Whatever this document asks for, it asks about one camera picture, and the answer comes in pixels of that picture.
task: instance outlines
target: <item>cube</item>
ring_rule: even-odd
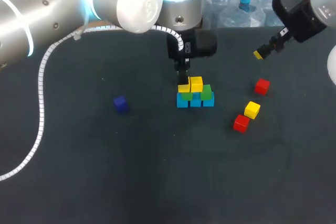
[[[238,115],[233,125],[233,129],[235,131],[245,133],[247,131],[249,122],[250,122],[250,118],[247,118],[246,116],[243,116],[243,115]]]
[[[208,101],[212,99],[212,90],[210,85],[204,85],[201,93],[201,100]]]
[[[203,91],[203,80],[202,77],[191,77],[191,92],[199,93]]]
[[[245,108],[244,115],[248,118],[255,119],[259,113],[260,105],[255,102],[249,102]]]
[[[269,81],[260,79],[256,84],[255,92],[258,94],[266,95],[269,90],[270,84],[271,83]]]
[[[211,100],[203,101],[203,107],[214,107],[215,106],[215,93],[211,92]]]
[[[177,93],[176,95],[176,106],[178,108],[188,108],[189,102],[182,99],[182,94]]]
[[[193,100],[193,93],[181,93],[182,100],[184,101],[192,101]]]
[[[193,100],[190,101],[190,107],[201,107],[201,93],[193,93]]]
[[[129,107],[126,98],[122,95],[113,99],[114,106],[118,113],[124,113],[129,111]]]
[[[191,86],[191,82],[190,82],[190,77],[188,77],[188,84],[184,84],[184,85],[178,85],[178,92],[179,93],[189,93],[190,92],[190,86]]]

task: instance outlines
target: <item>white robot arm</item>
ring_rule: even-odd
[[[104,20],[131,33],[157,22],[175,31],[202,19],[202,0],[0,0],[0,66],[32,55],[87,23]]]

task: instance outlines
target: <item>black table surface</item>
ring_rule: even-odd
[[[165,34],[123,31],[68,40],[45,74],[46,124],[30,163],[0,183],[0,222],[333,223],[336,87],[327,58],[336,31],[258,61],[278,29],[218,31],[214,57],[192,61],[214,108],[176,108]],[[0,73],[0,173],[15,168],[38,128],[44,50]],[[266,97],[254,94],[271,81]],[[113,98],[131,111],[118,115]],[[248,132],[232,130],[249,101]]]

